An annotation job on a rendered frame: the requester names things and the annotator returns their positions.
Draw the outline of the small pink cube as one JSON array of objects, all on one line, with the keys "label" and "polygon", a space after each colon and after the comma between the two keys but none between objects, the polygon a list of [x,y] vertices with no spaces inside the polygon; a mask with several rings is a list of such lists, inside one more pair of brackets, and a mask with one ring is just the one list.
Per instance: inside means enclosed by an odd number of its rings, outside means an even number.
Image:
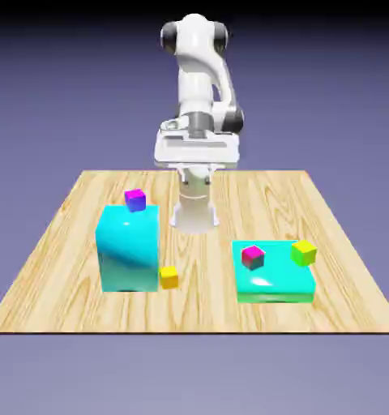
[{"label": "small pink cube", "polygon": [[250,270],[264,265],[265,251],[256,245],[248,246],[242,250],[242,264]]}]

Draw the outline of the small yellow cube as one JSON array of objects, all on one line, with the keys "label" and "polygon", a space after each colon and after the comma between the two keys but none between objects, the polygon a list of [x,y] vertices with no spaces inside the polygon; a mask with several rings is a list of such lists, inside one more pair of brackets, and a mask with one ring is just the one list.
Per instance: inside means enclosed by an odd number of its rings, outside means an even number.
[{"label": "small yellow cube", "polygon": [[175,289],[178,287],[179,276],[174,266],[162,267],[160,269],[160,285],[163,289]]}]

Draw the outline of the flat cyan box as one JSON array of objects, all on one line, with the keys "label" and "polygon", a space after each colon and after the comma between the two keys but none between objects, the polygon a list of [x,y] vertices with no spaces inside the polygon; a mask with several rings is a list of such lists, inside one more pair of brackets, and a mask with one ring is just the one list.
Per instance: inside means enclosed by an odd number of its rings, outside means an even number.
[{"label": "flat cyan box", "polygon": [[[295,241],[232,241],[233,270],[240,303],[311,303],[316,283],[307,266],[291,259]],[[254,270],[242,262],[242,251],[257,246],[264,252],[263,266]]]}]

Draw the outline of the large cyan box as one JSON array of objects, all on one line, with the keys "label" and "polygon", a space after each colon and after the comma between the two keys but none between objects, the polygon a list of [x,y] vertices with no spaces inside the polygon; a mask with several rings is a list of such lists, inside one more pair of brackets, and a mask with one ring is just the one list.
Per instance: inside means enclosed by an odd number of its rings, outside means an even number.
[{"label": "large cyan box", "polygon": [[141,212],[131,212],[126,205],[105,206],[95,232],[104,292],[158,290],[159,218],[156,205]]}]

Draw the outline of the small purple cube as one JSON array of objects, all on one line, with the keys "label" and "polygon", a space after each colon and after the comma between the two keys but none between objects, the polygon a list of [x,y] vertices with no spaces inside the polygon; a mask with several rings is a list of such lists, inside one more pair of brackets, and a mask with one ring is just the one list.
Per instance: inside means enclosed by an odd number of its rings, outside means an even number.
[{"label": "small purple cube", "polygon": [[126,190],[124,195],[130,212],[141,212],[146,209],[146,195],[141,189]]}]

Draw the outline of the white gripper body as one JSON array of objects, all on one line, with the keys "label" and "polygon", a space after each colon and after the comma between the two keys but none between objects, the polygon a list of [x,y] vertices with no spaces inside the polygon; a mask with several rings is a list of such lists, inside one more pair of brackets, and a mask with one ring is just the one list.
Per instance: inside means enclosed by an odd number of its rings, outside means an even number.
[{"label": "white gripper body", "polygon": [[158,165],[213,165],[233,168],[239,161],[239,136],[206,132],[205,139],[192,139],[188,130],[159,130],[154,159]]}]

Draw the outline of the small lime cube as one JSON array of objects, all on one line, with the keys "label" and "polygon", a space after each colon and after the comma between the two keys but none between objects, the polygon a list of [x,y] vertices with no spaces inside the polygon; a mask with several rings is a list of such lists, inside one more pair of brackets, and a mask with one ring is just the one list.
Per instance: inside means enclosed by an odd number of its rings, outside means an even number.
[{"label": "small lime cube", "polygon": [[317,247],[307,240],[300,240],[291,245],[291,260],[298,266],[305,267],[315,262]]}]

